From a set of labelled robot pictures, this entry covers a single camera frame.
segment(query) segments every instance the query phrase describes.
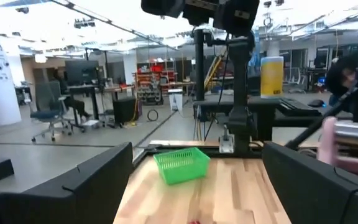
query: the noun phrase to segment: blue office chair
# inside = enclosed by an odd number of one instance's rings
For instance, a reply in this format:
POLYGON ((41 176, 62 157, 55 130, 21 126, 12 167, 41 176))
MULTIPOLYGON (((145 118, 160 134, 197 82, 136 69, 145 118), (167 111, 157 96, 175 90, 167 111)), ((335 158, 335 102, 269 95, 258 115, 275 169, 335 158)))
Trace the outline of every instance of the blue office chair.
POLYGON ((35 104, 37 111, 34 111, 30 106, 30 117, 37 121, 48 123, 49 126, 46 130, 34 135, 31 139, 32 142, 35 142, 35 138, 38 136, 45 137, 46 133, 51 133, 51 139, 55 141, 55 131, 67 133, 68 135, 72 134, 70 120, 63 117, 67 113, 64 104, 65 99, 66 96, 60 94, 58 81, 35 85, 35 104))

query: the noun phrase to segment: person with dark hair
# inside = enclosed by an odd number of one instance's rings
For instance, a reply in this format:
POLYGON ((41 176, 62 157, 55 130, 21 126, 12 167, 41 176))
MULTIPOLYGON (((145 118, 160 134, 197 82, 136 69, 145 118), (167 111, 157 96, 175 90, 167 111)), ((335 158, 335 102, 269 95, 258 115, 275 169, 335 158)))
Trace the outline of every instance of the person with dark hair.
MULTIPOLYGON (((67 73, 66 71, 64 71, 63 75, 58 73, 58 70, 55 69, 55 72, 53 73, 53 77, 59 81, 60 84, 60 93, 63 95, 67 95, 68 94, 68 87, 67 87, 67 83, 65 81, 65 77, 67 77, 67 73)), ((88 114, 85 111, 85 103, 81 100, 74 100, 71 97, 67 97, 65 99, 65 105, 67 108, 73 108, 73 110, 77 110, 80 118, 85 117, 86 119, 89 119, 89 117, 91 116, 90 114, 88 114)))
MULTIPOLYGON (((329 98, 330 106, 333 106, 350 89, 356 79, 356 73, 357 62, 352 56, 340 58, 331 65, 325 81, 327 90, 332 93, 329 98)), ((344 111, 351 112, 351 108, 348 107, 344 111)))

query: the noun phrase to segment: green plastic basket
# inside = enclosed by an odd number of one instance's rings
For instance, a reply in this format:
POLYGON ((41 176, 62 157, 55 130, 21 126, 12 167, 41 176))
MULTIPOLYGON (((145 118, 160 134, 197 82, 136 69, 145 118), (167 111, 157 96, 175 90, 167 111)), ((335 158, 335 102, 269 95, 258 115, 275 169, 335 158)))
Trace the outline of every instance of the green plastic basket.
POLYGON ((154 159, 168 185, 205 177, 210 160, 196 147, 156 154, 154 159))

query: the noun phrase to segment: trash can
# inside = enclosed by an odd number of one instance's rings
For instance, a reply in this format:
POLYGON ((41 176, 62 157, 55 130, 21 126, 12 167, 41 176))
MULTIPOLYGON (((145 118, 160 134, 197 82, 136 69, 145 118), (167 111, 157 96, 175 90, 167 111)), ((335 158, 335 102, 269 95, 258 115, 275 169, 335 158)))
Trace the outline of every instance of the trash can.
POLYGON ((171 89, 168 90, 169 103, 172 111, 183 110, 183 90, 171 89))

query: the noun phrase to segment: gray floor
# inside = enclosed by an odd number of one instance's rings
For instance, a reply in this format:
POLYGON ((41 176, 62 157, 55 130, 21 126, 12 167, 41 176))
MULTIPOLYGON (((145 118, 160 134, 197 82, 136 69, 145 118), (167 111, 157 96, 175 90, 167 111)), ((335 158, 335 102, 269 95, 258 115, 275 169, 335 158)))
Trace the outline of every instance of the gray floor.
MULTIPOLYGON (((327 94, 292 95, 291 97, 305 103, 315 98, 328 99, 327 94)), ((84 98, 84 101, 87 110, 91 111, 89 98, 84 98)), ((99 108, 102 110, 100 97, 98 101, 99 108)), ((111 109, 111 100, 104 98, 104 105, 105 109, 111 109)), ((193 140, 195 121, 190 106, 190 104, 186 105, 181 113, 172 114, 168 100, 165 100, 163 106, 144 106, 143 115, 136 126, 123 129, 91 129, 85 133, 75 129, 72 136, 58 134, 56 141, 52 142, 50 136, 47 135, 45 138, 39 137, 35 144, 31 142, 31 137, 43 130, 45 125, 31 121, 28 107, 23 106, 21 107, 22 121, 20 123, 0 127, 0 156, 10 157, 14 168, 20 173, 27 174, 18 174, 0 181, 0 190, 7 190, 7 186, 12 183, 15 184, 13 189, 9 189, 12 191, 21 191, 37 185, 65 170, 72 169, 109 147, 126 141, 132 142, 134 146, 139 146, 134 149, 134 156, 136 156, 151 140, 193 140), (147 112, 151 109, 158 111, 157 121, 147 121, 147 112), (29 175, 34 178, 29 180, 26 178, 29 175)), ((275 128, 273 140, 279 143, 287 142, 302 130, 303 128, 275 128)), ((208 139, 216 139, 220 135, 222 135, 222 127, 213 124, 208 139)), ((316 144, 318 138, 319 132, 308 139, 308 142, 316 144)))

